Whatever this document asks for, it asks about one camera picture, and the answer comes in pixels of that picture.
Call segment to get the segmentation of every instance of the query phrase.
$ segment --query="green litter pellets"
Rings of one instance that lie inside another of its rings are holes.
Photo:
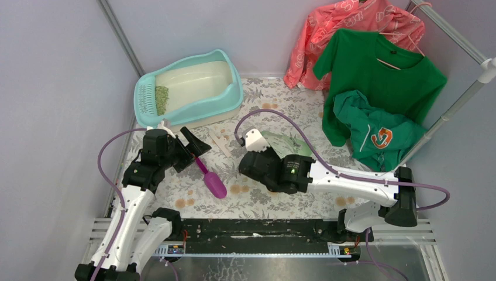
[[[155,104],[157,106],[157,114],[159,116],[166,113],[168,99],[169,89],[164,86],[155,86]]]

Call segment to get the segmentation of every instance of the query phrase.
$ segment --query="purple scoop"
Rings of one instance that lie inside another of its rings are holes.
[[[226,197],[228,190],[219,176],[214,172],[209,172],[200,158],[197,157],[195,161],[204,174],[203,181],[208,189],[210,189],[210,192],[219,199]]]

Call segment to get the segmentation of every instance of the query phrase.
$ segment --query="clothes hanger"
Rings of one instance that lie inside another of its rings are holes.
[[[429,3],[429,2],[420,3],[420,4],[418,4],[417,6],[415,6],[415,7],[412,9],[412,11],[410,11],[410,14],[411,14],[411,15],[413,15],[413,12],[414,12],[414,11],[415,11],[418,7],[420,7],[420,6],[422,6],[422,5],[428,5],[428,6],[432,7],[432,4],[431,4],[431,3]],[[424,54],[424,53],[422,52],[422,50],[421,50],[421,49],[417,46],[417,44],[415,44],[415,42],[414,42],[414,40],[412,39],[412,37],[410,37],[410,35],[412,34],[412,32],[413,32],[413,31],[411,31],[411,32],[408,34],[408,39],[410,39],[410,41],[412,42],[412,44],[414,45],[414,47],[417,49],[417,51],[418,51],[418,52],[419,52],[419,53],[420,53],[423,57],[425,57],[425,54]],[[381,34],[381,35],[397,35],[396,33],[387,33],[387,32],[381,32],[381,33],[379,33],[379,34]],[[398,68],[398,67],[395,67],[395,66],[393,66],[392,64],[386,63],[385,61],[380,60],[380,59],[377,59],[377,60],[378,60],[378,61],[380,61],[380,62],[382,62],[382,63],[384,63],[385,65],[387,65],[387,66],[389,66],[389,67],[392,67],[392,68],[394,68],[394,69],[399,70],[399,68]]]

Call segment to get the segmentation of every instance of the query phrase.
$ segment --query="gray wall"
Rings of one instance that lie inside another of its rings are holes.
[[[338,0],[110,1],[146,72],[222,49],[241,76],[282,76],[306,16]],[[404,8],[407,0],[390,0]]]
[[[97,154],[129,127],[137,75],[95,0],[0,11],[0,279],[73,280],[110,191]]]
[[[494,1],[432,0],[436,11],[487,56],[496,55]],[[448,76],[431,109],[430,126],[481,73],[480,67],[426,20],[422,49]],[[494,280],[496,232],[496,81],[487,85],[410,162],[415,180],[445,186],[452,199],[427,211],[451,281]],[[443,195],[419,191],[419,204]]]

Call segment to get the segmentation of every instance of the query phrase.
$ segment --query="turquoise litter box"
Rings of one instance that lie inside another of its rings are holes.
[[[155,87],[168,88],[166,113],[157,114]],[[243,102],[241,78],[222,50],[191,56],[145,74],[135,87],[138,123],[156,127],[167,119],[171,129],[203,126],[235,116]]]

